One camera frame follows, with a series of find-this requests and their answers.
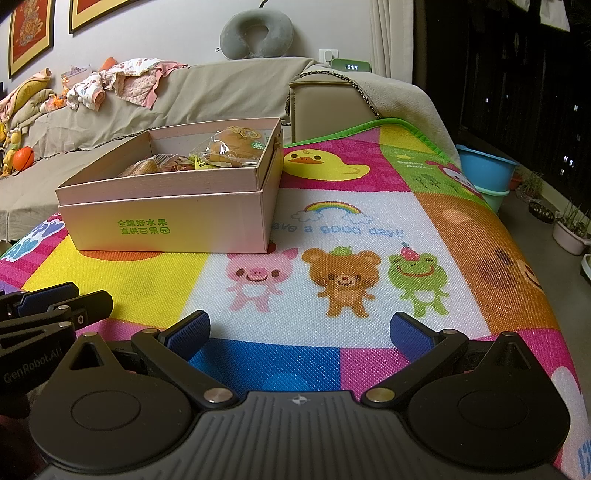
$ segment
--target wall socket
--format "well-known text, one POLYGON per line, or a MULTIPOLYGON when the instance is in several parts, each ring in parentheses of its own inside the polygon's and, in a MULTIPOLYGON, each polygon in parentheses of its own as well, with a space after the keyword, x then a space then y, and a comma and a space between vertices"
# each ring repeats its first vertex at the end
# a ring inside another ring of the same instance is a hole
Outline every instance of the wall socket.
POLYGON ((320 63, 330 63, 332 59, 339 58, 339 51, 335 48, 321 48, 318 50, 318 60, 320 63))

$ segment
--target pink pig illustration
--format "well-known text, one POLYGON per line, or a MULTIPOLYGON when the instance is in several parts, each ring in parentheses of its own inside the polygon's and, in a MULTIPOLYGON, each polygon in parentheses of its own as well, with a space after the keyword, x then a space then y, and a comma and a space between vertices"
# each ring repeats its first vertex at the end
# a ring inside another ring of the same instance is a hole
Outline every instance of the pink pig illustration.
POLYGON ((252 301, 259 312, 266 313, 269 311, 271 294, 283 295, 275 285, 290 277, 293 270, 291 260, 297 257, 298 249, 276 252, 276 248, 270 242, 266 254, 227 254, 230 263, 226 267, 226 275, 236 282, 236 285, 228 288, 228 291, 236 292, 230 310, 240 310, 247 302, 252 301), (244 288, 251 286, 265 286, 265 290, 256 297, 248 296, 244 288))

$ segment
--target crosshair logo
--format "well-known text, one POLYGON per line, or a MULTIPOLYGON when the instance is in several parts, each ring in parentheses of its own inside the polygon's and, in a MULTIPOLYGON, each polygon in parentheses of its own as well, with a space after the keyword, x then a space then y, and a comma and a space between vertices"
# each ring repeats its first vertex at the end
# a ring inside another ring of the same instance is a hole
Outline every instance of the crosshair logo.
POLYGON ((291 399, 291 401, 293 403, 295 403, 296 405, 302 406, 304 403, 306 403, 308 401, 308 399, 303 395, 296 395, 295 397, 293 397, 291 399))

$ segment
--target green frog illustration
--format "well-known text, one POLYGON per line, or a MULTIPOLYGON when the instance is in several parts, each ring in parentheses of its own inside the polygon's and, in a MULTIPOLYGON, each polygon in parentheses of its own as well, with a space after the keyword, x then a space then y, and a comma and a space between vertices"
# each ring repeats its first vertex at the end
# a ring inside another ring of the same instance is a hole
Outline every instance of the green frog illustration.
POLYGON ((408 243, 403 242, 400 255, 390 255, 388 259, 391 264, 388 270, 390 281, 396 288, 404 290, 400 300, 412 300, 414 317, 424 317, 428 306, 439 315, 449 313, 441 302, 442 297, 449 296, 441 290, 447 284, 447 274, 437 265, 435 255, 419 255, 408 243), (423 301, 421 298, 428 298, 430 301, 423 301))

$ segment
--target picture frame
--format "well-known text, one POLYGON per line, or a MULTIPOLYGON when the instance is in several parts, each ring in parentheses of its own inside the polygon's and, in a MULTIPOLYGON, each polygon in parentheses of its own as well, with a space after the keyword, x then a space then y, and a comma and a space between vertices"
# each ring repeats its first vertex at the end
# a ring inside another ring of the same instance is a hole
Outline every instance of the picture frame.
POLYGON ((135 0, 70 0, 70 33, 135 0))
POLYGON ((25 0, 10 19, 8 77, 53 47, 53 19, 56 0, 25 0))

